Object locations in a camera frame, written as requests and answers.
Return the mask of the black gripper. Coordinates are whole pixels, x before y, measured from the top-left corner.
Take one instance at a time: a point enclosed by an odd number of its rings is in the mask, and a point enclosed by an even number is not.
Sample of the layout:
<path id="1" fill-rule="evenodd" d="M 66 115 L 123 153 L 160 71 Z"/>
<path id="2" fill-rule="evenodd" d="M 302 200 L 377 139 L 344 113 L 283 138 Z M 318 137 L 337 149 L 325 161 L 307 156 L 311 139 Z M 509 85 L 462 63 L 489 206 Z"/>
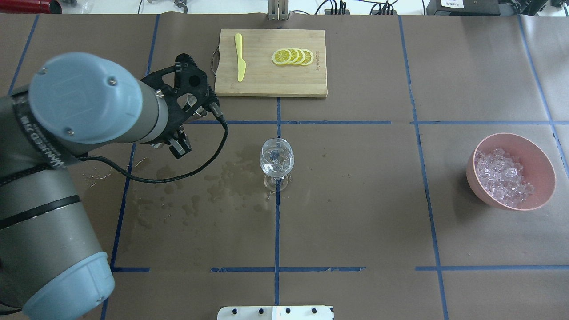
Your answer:
<path id="1" fill-rule="evenodd" d="M 169 151 L 180 159 L 191 152 L 191 144 L 183 129 L 183 124 L 193 117 L 199 108 L 203 112 L 207 112 L 207 107 L 211 103 L 217 103 L 217 97 L 209 86 L 209 96 L 205 98 L 197 98 L 193 94 L 188 93 L 181 97 L 175 98 L 164 96 L 160 98 L 167 106 L 168 116 L 164 129 L 161 130 L 159 136 L 154 138 L 154 143 L 164 143 L 169 146 Z"/>

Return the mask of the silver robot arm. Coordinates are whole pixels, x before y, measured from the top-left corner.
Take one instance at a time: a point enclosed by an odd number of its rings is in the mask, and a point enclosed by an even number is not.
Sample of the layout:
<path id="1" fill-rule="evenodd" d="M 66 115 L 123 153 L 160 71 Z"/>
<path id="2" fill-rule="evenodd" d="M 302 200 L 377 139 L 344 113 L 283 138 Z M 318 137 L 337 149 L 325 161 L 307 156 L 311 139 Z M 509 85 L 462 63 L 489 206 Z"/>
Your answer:
<path id="1" fill-rule="evenodd" d="M 144 184 L 165 179 L 132 175 L 89 152 L 107 144 L 165 144 L 175 158 L 191 146 L 183 124 L 212 113 L 229 130 L 205 71 L 186 53 L 142 79 L 114 61 L 70 52 L 45 62 L 29 85 L 1 99 L 1 315 L 75 320 L 115 288 L 108 255 L 69 174 L 97 161 Z"/>

